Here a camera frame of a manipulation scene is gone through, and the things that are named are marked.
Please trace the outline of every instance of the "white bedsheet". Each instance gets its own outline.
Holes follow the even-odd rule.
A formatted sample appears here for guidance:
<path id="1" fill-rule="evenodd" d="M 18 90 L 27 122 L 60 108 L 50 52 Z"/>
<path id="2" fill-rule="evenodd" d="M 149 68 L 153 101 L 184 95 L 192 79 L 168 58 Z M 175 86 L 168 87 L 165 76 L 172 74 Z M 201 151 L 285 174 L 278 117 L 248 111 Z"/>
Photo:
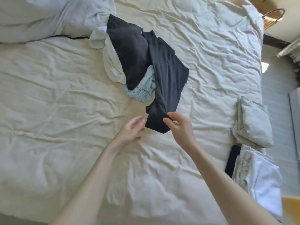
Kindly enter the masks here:
<path id="1" fill-rule="evenodd" d="M 224 169 L 237 98 L 262 100 L 258 12 L 214 0 L 115 3 L 118 17 L 153 29 L 190 68 L 177 111 Z M 0 67 L 0 212 L 49 222 L 121 126 L 147 117 L 146 104 L 111 82 L 87 39 L 0 44 Z M 171 132 L 146 129 L 114 161 L 99 224 L 226 221 Z"/>

